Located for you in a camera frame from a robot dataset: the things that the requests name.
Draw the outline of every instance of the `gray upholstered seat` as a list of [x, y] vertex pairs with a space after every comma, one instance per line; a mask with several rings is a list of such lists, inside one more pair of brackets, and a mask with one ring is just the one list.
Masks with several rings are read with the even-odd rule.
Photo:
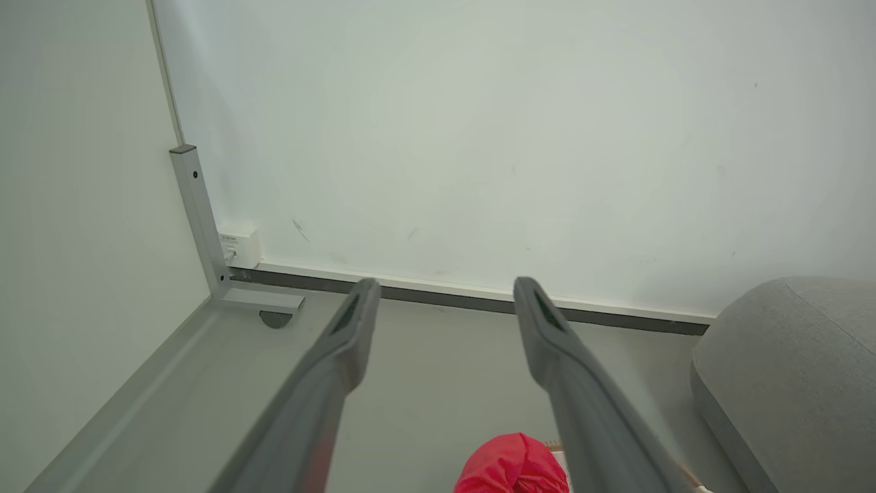
[[876, 491], [876, 283], [761, 284], [705, 333], [691, 385], [751, 491]]

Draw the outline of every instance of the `red crumpled object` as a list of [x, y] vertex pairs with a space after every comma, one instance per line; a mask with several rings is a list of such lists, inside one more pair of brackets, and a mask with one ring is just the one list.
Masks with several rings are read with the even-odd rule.
[[454, 493], [569, 493], [550, 450], [523, 433], [499, 435], [465, 463]]

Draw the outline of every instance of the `baseboard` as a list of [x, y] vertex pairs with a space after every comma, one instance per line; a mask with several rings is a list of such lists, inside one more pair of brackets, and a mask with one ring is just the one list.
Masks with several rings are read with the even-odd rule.
[[[344, 290], [346, 289], [344, 286], [351, 285], [353, 282], [357, 282], [360, 279], [363, 279], [365, 277], [374, 277], [378, 279], [381, 285], [383, 285], [385, 288], [396, 289], [394, 291], [396, 296], [389, 296], [393, 299], [405, 299], [407, 301], [418, 301], [421, 303], [446, 304], [448, 306], [461, 306], [464, 308], [475, 308], [487, 311], [502, 311], [513, 313], [513, 310], [509, 310], [507, 308], [507, 306], [513, 302], [513, 295], [510, 289], [505, 291], [499, 289], [463, 286], [446, 282], [430, 282], [403, 277], [376, 275], [373, 273], [365, 272], [346, 271], [339, 269], [297, 267], [276, 261], [263, 261], [259, 263], [255, 269], [248, 272], [252, 273], [252, 275], [241, 275], [240, 277], [243, 280], [247, 281], [286, 285], [289, 287], [301, 289], [318, 289], [338, 292], [344, 292]], [[257, 272], [265, 273], [266, 275], [259, 276], [255, 274]], [[294, 277], [283, 279], [277, 276], [269, 276], [267, 275], [268, 273], [296, 276], [298, 277], [298, 279], [296, 280]], [[343, 284], [319, 282], [320, 280], [341, 282]], [[429, 299], [424, 299], [423, 295], [428, 295], [430, 293], [436, 295], [447, 295], [451, 298], [430, 297]], [[631, 328], [645, 328], [645, 330], [658, 330], [660, 332], [702, 333], [704, 332], [705, 327], [710, 325], [715, 320], [714, 315], [623, 306], [592, 300], [584, 300], [579, 298], [551, 296], [551, 300], [553, 300], [554, 304], [558, 308], [564, 309], [564, 313], [568, 311], [575, 311], [584, 314], [590, 314], [588, 317], [584, 317], [587, 318], [586, 320], [581, 319], [582, 316], [580, 314], [578, 316], [573, 315], [572, 317], [569, 317], [569, 320], [599, 323], [600, 325], [630, 325], [629, 320], [627, 320], [626, 322], [621, 322], [619, 321], [620, 319], [612, 321], [612, 319], [607, 318], [607, 316], [613, 315], [625, 318], [642, 319], [641, 323], [634, 323], [632, 325], [636, 326], [633, 326]], [[597, 322], [593, 321], [594, 315], [603, 315], [606, 317], [597, 317], [599, 320], [601, 320]], [[663, 323], [669, 322], [687, 325], [698, 325], [702, 328], [681, 328], [680, 326], [678, 326], [679, 324], [672, 324], [675, 325], [675, 329], [670, 327], [669, 330], [647, 328], [648, 324], [646, 322], [648, 320]]]

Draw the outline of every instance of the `power outlet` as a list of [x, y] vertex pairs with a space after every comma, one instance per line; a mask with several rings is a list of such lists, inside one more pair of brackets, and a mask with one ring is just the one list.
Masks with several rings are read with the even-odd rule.
[[229, 267], [255, 268], [262, 261], [262, 244], [258, 229], [224, 225], [219, 229], [219, 243]]

